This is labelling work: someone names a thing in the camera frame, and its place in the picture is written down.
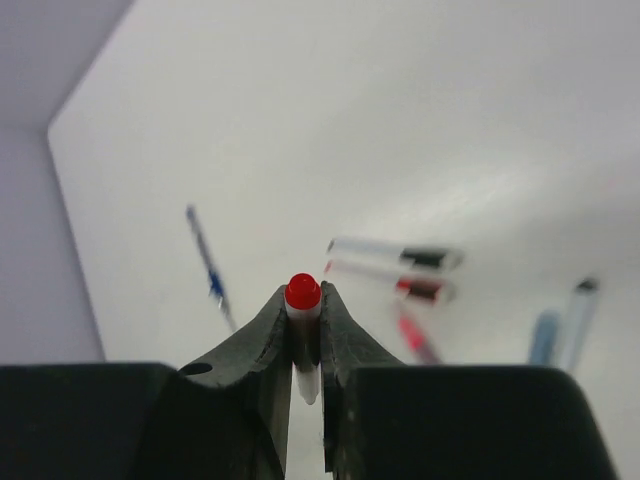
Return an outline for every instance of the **blue marker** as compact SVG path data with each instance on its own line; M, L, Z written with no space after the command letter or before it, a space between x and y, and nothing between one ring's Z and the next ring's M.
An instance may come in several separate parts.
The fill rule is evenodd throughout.
M559 330L560 316L557 312L545 310L540 314L533 331L529 364L552 365Z
M211 254L209 253L209 248L207 247L206 242L204 241L204 235L202 233L202 228L200 227L200 222L198 221L198 217L196 215L196 209L193 205L189 205L187 207L187 220L189 221L189 225L191 226L191 231L196 238L196 243L198 245L198 251L200 252L200 256L202 257L202 261L207 269L207 275L209 276L210 283L210 291L209 293L216 297L218 300L218 308L222 312L225 320L231 327L231 331L235 332L238 327L231 316L231 309L229 308L229 301L227 300L227 295L224 291L224 287L222 285L222 280L220 279L220 273L216 268L213 260L211 259Z

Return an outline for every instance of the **red cap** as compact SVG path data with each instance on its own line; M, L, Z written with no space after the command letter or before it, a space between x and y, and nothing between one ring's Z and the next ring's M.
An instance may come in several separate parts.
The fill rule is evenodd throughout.
M297 310L309 310L320 303L322 290L308 273L299 273L289 280L284 299Z

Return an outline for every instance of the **red pen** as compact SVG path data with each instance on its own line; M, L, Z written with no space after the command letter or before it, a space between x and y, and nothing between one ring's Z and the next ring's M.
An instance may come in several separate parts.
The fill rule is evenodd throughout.
M398 329L402 333L407 346L424 365L440 365L442 360L436 353L433 345L420 328L414 317L399 305Z

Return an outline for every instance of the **marker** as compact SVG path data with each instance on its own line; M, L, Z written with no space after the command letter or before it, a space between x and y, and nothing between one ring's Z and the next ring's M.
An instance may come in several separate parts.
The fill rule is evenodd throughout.
M572 373L584 346L585 338L593 320L598 297L598 281L587 278L580 282L573 291L573 298L567 311L561 348L556 366Z
M398 275L397 273L343 260L330 260L324 269L324 273L331 271L361 275L394 284L396 290L406 294L407 297L421 299L429 303L446 303L453 299L455 293L453 285L443 280Z
M412 266L429 267L443 271L453 270L462 263L464 258L464 254L460 250L452 248L402 247L351 237L336 237L331 240L327 253L334 250L385 255L400 261L408 261Z
M529 364L550 366L560 330L560 315L553 310L545 310L536 321L529 352Z
M315 403L320 392L321 301L322 289L308 273L294 275L284 291L298 390L308 405Z
M398 304L398 307L400 309L398 329L411 351L422 361L423 365L442 364L440 356L416 320L401 304Z
M202 227L200 226L198 216L196 215L196 209L193 205L189 205L187 207L187 220L189 222L189 225L191 226L191 231L193 232L193 235L196 239L198 251L200 252L200 256L202 257L204 266L207 269L207 275L209 276L210 284L209 294L213 295L216 300L218 300L218 308L220 309L220 312L222 312L222 316L229 324L231 331L235 332L238 327L236 326L236 323L231 316L229 301L227 300L227 295L224 286L222 285L222 280L220 279L220 273L213 263L213 259L211 258L211 254L209 253L209 248L207 247L207 243L204 240Z

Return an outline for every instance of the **white marker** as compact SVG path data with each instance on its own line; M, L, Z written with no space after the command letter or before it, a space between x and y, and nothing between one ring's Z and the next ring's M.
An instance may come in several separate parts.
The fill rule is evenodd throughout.
M556 356L555 365L567 373L573 373L580 359L585 338L589 332L595 313L598 294L598 282L587 278L580 282L573 291L565 320L561 345Z
M334 238L329 243L327 253L341 250L369 255L384 255L399 261L409 262L412 266L428 267L442 271L453 270L460 265L464 257L460 250L453 248L406 247L352 237Z
M322 289L311 275L299 273L289 281L284 303L291 327L298 390L305 402L313 405L320 392Z

